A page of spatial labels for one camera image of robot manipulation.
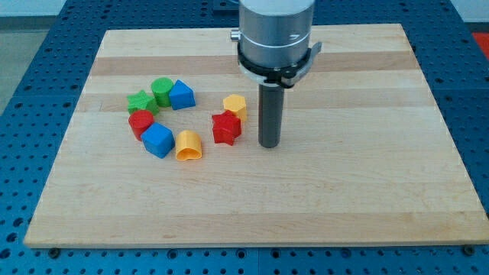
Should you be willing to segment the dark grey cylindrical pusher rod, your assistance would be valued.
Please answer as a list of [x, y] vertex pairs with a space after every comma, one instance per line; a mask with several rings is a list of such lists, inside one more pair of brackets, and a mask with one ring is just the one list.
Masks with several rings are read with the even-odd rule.
[[258, 141], [262, 147], [274, 148], [280, 143], [284, 89], [259, 85]]

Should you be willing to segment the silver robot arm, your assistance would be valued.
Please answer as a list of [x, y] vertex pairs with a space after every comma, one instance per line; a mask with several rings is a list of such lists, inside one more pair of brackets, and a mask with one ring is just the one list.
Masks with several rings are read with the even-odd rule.
[[241, 0], [237, 44], [240, 70], [258, 84], [258, 142], [280, 143], [285, 91], [310, 70], [320, 42], [309, 45], [314, 0]]

